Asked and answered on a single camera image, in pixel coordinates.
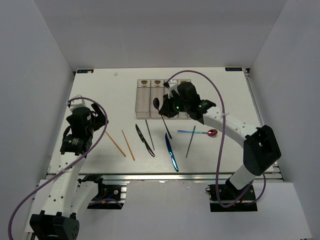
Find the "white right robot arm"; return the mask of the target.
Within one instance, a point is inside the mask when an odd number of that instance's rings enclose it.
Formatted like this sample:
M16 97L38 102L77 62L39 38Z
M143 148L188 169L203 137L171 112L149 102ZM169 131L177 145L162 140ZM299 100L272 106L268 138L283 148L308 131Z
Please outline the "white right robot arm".
M170 80L164 87L167 94L163 96L160 115L173 118L178 113L187 113L191 119L220 131L242 147L243 163L225 182L229 198L236 200L243 196L254 178L261 176L282 156L270 126L253 126L224 113L214 102L201 99L191 82L178 84Z

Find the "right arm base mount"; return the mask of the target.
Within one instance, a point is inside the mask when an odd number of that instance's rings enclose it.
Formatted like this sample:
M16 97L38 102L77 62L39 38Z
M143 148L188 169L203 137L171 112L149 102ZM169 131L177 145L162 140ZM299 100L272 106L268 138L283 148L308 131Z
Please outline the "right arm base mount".
M219 197L221 203L228 205L237 199L237 195L234 195L225 184L219 184ZM253 186L250 186L249 190L233 205L228 208L222 207L217 199L216 188L214 184L210 184L205 188L206 193L209 196L209 206L212 213L222 212L257 212L258 207L256 203L252 203L256 199L256 194Z

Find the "black spoon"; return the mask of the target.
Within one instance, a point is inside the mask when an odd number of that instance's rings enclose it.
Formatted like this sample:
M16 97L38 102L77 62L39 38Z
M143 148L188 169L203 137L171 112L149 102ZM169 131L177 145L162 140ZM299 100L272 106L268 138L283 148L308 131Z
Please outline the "black spoon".
M162 119L162 121L164 123L165 129L166 129L166 132L167 132L169 138L172 139L171 133L170 133L168 127L167 127L167 124L166 124L166 122L164 120L164 117L160 114L160 100L157 97L155 97L153 99L152 103L153 103L154 108L156 110L158 110L158 114L161 116L161 119Z

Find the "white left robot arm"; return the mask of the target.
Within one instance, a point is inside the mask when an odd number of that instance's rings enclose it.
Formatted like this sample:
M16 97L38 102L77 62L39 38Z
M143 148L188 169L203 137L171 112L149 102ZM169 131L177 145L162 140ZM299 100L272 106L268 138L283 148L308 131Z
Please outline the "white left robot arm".
M38 214L32 214L29 225L39 240L75 240L80 230L79 215L92 198L105 196L106 187L99 182L78 182L87 155L94 149L94 132L105 130L108 117L103 107L94 100L86 106L86 97L77 95L67 102L71 114L62 135L59 167L50 193Z

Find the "wooden chopstick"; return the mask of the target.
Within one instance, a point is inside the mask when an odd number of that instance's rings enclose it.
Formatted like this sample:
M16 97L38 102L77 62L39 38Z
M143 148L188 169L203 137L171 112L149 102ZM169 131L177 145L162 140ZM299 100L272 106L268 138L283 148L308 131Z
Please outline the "wooden chopstick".
M116 146L116 148L120 151L120 153L126 157L127 155L125 154L125 152L121 149L121 147L117 144L117 142L111 137L111 135L105 131L105 134L109 137L109 139L113 142L113 144Z
M121 132L122 132L122 135L123 135L124 140L125 140L125 142L126 142L126 145L127 145L127 147L128 147L128 150L129 150L129 152L130 152L130 155L131 155L131 157L132 157L132 160L135 161L136 158L135 158L135 156L134 156L134 154L133 154L132 148L131 148L131 146L130 146L130 144L129 144L129 141L128 141L126 135L125 135L125 132L124 132L123 130L121 130Z

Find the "blue knife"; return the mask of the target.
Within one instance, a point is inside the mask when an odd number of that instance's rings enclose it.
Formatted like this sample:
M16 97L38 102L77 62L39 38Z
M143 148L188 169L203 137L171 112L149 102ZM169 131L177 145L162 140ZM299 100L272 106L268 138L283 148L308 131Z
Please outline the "blue knife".
M168 153L169 153L170 158L171 158L171 162L172 162L173 168L174 168L174 170L176 172L179 172L179 167L178 167L177 161L175 159L174 152L172 150L171 143L170 143L170 140L168 138L168 134L167 133L165 134L165 143L166 143L166 147L167 147Z

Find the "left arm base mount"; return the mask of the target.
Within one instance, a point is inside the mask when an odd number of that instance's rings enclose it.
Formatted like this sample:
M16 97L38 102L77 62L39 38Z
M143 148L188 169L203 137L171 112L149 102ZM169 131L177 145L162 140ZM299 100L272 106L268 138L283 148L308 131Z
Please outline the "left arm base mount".
M122 200L122 185L105 183L103 176L99 174L87 174L79 178L78 183L94 182L97 185L97 195L91 200L87 209L94 210L121 210L124 203Z

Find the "right table corner label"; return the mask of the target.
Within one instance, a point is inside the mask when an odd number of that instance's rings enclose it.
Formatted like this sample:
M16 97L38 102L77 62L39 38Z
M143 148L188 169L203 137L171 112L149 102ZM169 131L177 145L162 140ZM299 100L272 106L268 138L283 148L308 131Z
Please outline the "right table corner label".
M225 67L226 72L242 72L243 69L241 67Z

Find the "grey metal chopstick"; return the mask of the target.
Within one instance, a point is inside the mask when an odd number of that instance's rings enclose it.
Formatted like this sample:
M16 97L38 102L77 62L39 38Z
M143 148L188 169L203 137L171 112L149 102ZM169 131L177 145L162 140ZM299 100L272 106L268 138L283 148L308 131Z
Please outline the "grey metal chopstick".
M194 126L193 126L193 130L192 130L192 132L191 132L191 137L190 137L190 140L189 140L189 144L188 144L188 148L187 148L187 152L186 152L185 158L188 158L188 155L189 155L189 151L190 151L191 144L192 144L192 141L193 141L193 136L194 136L195 130L196 130L196 126L194 125Z
M146 127L147 127L147 131L148 131L149 138L150 138L150 141L151 141L151 144L152 144L152 148L153 148L153 150L155 150L155 146L154 146L154 142L153 142L153 139L152 139L152 135L151 135L151 131L150 131L150 128L149 128L148 121L147 121L147 119L145 119L144 121L145 121L145 124L146 124Z

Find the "left table corner label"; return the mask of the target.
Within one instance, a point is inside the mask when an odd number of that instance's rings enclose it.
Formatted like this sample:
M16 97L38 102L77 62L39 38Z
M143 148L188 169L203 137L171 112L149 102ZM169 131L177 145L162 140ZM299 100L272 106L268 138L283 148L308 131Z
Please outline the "left table corner label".
M78 69L76 71L77 74L92 74L94 69Z

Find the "iridescent rainbow spoon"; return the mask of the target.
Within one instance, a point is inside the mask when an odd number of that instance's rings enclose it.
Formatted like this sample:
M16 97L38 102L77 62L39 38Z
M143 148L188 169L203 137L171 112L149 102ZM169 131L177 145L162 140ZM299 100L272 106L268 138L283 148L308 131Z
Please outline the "iridescent rainbow spoon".
M208 131L178 130L177 132L185 133L185 134L202 134L202 135L207 135L211 138L216 137L218 134L218 131L216 129L210 129Z

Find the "black iridescent knife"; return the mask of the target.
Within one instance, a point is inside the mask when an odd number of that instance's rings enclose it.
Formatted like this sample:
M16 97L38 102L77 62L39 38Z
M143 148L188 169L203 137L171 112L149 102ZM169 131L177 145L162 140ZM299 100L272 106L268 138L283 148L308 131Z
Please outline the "black iridescent knife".
M141 130L140 130L140 128L138 127L137 124L135 124L135 129L136 129L136 132L137 132L140 140L144 143L144 145L145 145L148 153L154 158L154 157L155 157L155 154L154 154L154 152L152 151L151 147L149 146L148 142L146 141L144 135L142 134L142 132L141 132Z

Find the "clear container far left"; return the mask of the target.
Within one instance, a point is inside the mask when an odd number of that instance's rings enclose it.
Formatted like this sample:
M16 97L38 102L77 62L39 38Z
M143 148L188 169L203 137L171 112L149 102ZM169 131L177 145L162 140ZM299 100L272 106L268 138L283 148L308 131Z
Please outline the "clear container far left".
M135 114L138 119L150 117L151 80L138 79L136 86Z

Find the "table corner label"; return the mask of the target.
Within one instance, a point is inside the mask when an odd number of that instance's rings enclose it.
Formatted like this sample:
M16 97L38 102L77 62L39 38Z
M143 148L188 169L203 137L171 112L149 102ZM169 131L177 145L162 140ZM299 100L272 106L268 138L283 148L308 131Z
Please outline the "table corner label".
M92 74L94 69L78 69L76 71L77 74Z
M243 69L241 67L225 67L226 72L242 72Z

